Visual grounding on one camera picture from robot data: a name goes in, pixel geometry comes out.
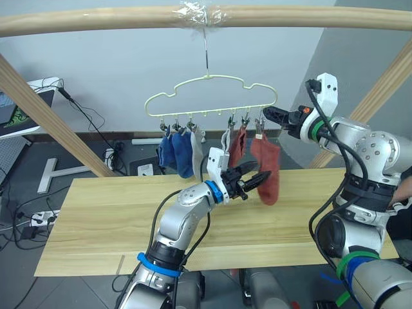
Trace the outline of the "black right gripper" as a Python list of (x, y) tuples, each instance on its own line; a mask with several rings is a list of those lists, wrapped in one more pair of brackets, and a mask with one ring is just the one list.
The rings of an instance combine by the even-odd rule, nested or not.
[(300, 138), (303, 123), (310, 113), (311, 108), (302, 105), (300, 105), (297, 110), (289, 112), (275, 106), (269, 106), (263, 109), (263, 114), (267, 120), (280, 125), (294, 138)]

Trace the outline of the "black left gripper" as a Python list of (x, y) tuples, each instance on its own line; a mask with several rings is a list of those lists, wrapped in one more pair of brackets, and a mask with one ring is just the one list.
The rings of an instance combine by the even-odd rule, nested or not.
[(249, 192), (261, 184), (265, 183), (266, 180), (271, 175), (271, 171), (261, 171), (253, 175), (251, 179), (247, 180), (243, 185), (241, 178), (252, 171), (257, 171), (259, 169), (259, 164), (257, 162), (248, 161), (240, 164), (238, 167), (229, 168), (221, 173), (222, 182), (228, 192), (230, 199), (241, 198), (242, 200), (248, 199)]

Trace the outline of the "person's bare hand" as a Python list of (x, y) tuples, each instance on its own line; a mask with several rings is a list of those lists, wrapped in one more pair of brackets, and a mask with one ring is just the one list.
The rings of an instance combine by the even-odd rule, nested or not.
[(411, 197), (411, 179), (404, 180), (396, 189), (390, 205), (408, 200)]

